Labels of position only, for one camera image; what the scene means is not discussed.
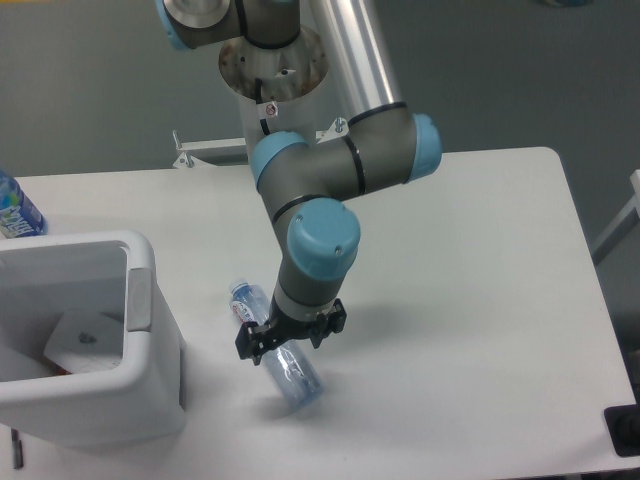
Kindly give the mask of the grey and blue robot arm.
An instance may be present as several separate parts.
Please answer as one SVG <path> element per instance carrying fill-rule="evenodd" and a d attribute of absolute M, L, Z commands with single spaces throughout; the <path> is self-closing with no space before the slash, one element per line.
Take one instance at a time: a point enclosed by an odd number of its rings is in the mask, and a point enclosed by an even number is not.
<path fill-rule="evenodd" d="M 243 325 L 243 359 L 259 362 L 289 340 L 314 346 L 344 328 L 338 293 L 353 265 L 360 225 L 346 201 L 432 174 L 442 143 L 430 117 L 411 113 L 370 1 L 314 1 L 316 26 L 296 1 L 160 1 L 177 49 L 220 44 L 227 85 L 251 103 L 243 123 L 249 165 L 282 260 L 269 316 Z M 284 113 L 333 76 L 348 117 L 344 136 L 311 145 Z"/>

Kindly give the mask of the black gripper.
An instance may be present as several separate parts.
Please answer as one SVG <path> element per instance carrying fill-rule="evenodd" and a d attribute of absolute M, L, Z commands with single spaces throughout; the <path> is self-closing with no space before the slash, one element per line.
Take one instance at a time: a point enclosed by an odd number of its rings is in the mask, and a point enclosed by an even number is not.
<path fill-rule="evenodd" d="M 268 321 L 241 324 L 235 346 L 242 360 L 251 360 L 259 366 L 262 357 L 289 340 L 311 341 L 314 349 L 331 334 L 341 333 L 345 327 L 347 312 L 340 298 L 334 303 L 320 306 L 303 306 L 291 302 L 287 296 L 273 296 Z"/>

